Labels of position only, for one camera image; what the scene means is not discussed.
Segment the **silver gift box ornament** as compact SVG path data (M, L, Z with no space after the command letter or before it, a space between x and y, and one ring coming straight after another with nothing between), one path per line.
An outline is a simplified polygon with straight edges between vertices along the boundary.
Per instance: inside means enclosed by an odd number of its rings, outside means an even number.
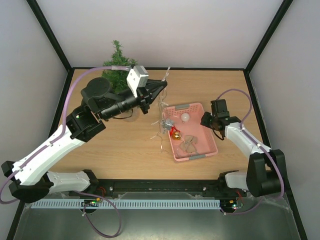
M161 127L167 131L170 131L174 126L174 124L175 124L174 121L169 118L164 118L161 120Z

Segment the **pink plastic basket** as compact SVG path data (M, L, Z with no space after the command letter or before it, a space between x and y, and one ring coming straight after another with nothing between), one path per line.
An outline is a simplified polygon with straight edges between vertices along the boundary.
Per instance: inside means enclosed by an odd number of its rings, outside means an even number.
M174 126L180 131L181 135L180 140L174 140L167 130L175 161L183 162L211 157L218 154L218 148L212 130L200 125L204 112L203 105L199 102L168 106L163 110L164 117L174 121ZM190 120L188 122L182 122L181 114L183 113L188 113L190 115ZM197 137L198 142L195 145L197 150L196 153L186 153L179 148L182 139L187 135Z

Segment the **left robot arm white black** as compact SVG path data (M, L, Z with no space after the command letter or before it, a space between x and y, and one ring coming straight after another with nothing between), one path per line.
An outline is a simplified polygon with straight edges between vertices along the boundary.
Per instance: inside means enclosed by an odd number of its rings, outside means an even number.
M34 203L57 192L93 193L99 181L92 170L58 173L50 168L102 132L106 128L104 122L109 119L134 108L147 114L167 85L166 80L147 79L135 92L128 88L115 93L108 79L96 77L90 80L81 90L81 105L63 118L62 124L45 142L23 159L5 161L1 165L10 183L11 195L15 200Z

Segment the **small green christmas tree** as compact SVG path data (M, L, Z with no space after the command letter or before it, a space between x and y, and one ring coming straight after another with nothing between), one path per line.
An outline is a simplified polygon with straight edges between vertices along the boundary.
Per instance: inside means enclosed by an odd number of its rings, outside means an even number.
M123 47L118 40L112 41L114 52L110 59L103 63L103 66L124 66L133 67L137 65L137 61L123 55ZM110 81L112 89L115 93L119 93L128 88L127 76L128 71L125 70L103 70L101 76Z

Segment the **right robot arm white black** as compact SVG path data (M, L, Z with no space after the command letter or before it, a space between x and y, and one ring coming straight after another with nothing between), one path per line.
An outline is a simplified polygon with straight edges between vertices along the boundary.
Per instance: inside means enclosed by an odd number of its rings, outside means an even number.
M246 172L238 170L222 173L218 191L229 196L235 189L250 192L254 197L285 193L287 177L285 155L271 149L253 136L236 116L230 116L224 99L210 102L211 112L205 112L200 124L213 131L220 140L228 139L248 160Z

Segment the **clear string lights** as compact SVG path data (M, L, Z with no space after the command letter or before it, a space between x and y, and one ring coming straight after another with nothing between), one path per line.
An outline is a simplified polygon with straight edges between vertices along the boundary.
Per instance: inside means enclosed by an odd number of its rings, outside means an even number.
M157 107L158 107L158 111L159 111L159 117L158 120L154 123L152 123L151 125L158 125L158 132L152 136L150 139L153 140L155 138L159 138L160 139L160 152L166 152L168 153L167 150L164 149L163 147L163 142L164 142L164 134L167 132L167 129L164 127L164 124L166 122L166 118L164 117L164 109L166 107L169 106L169 104L167 104L165 102L165 99L167 97L167 88L165 87L161 93L158 95L158 100L157 100Z

